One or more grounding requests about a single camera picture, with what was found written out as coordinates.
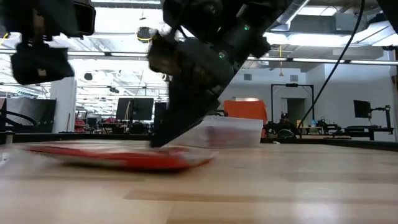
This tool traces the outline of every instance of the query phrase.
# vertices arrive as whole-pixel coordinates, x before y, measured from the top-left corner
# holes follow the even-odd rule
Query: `black metal frame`
[[[67,141],[67,140],[130,140],[130,141],[149,141],[148,135],[128,135],[128,134],[81,134],[81,133],[60,133],[60,134],[15,134],[0,133],[0,144],[6,143],[7,135],[13,135],[13,143],[27,142],[47,142],[47,141]],[[270,144],[273,142],[282,144],[325,144],[331,146],[357,147],[363,149],[375,149],[383,151],[398,152],[398,142],[380,141],[355,141],[343,139],[272,139],[262,138],[261,143]]]
[[[311,88],[311,99],[312,99],[312,104],[314,102],[314,90],[313,90],[313,85],[300,85],[296,83],[288,83],[288,84],[271,84],[271,121],[274,122],[274,86],[285,86],[287,88],[297,88],[299,86],[304,87],[310,87]],[[315,119],[315,108],[312,108],[312,119]]]

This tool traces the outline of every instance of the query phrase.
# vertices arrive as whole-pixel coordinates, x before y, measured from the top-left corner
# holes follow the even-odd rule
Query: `wooden tabletop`
[[[150,174],[13,149],[0,166],[0,223],[398,223],[397,153],[290,144],[219,152],[207,166]]]

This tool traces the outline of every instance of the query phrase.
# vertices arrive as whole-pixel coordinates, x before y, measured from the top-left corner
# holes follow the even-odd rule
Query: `plastic container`
[[[207,116],[170,144],[206,148],[258,147],[262,125],[263,121],[258,119]]]

